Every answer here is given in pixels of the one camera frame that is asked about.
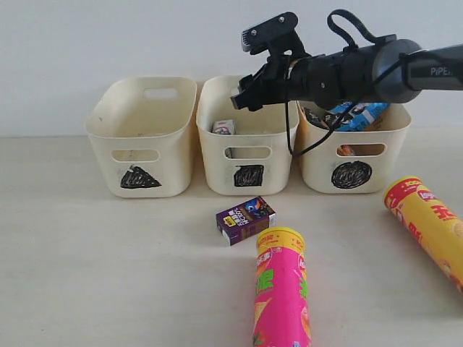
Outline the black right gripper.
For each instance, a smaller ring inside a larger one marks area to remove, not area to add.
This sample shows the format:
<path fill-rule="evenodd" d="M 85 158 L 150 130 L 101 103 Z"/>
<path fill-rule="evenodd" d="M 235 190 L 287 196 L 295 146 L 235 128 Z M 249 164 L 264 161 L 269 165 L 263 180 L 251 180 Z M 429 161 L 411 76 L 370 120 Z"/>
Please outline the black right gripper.
<path fill-rule="evenodd" d="M 236 110 L 258 111 L 264 106 L 283 104 L 291 100 L 309 100 L 311 96 L 308 67 L 314 57 L 306 55 L 278 63 L 268 62 L 257 74 L 239 80 L 239 93 L 230 97 Z"/>

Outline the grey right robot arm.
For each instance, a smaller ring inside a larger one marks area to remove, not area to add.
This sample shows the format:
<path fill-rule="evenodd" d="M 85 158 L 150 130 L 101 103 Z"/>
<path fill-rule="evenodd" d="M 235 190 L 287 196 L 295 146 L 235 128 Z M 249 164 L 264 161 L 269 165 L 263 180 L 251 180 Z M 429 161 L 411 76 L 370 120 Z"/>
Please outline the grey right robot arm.
<path fill-rule="evenodd" d="M 462 46 L 422 49 L 407 39 L 344 49 L 285 64 L 272 76 L 269 64 L 239 81 L 233 107 L 257 111 L 286 101 L 310 101 L 324 109 L 343 102 L 408 103 L 423 90 L 462 89 Z"/>

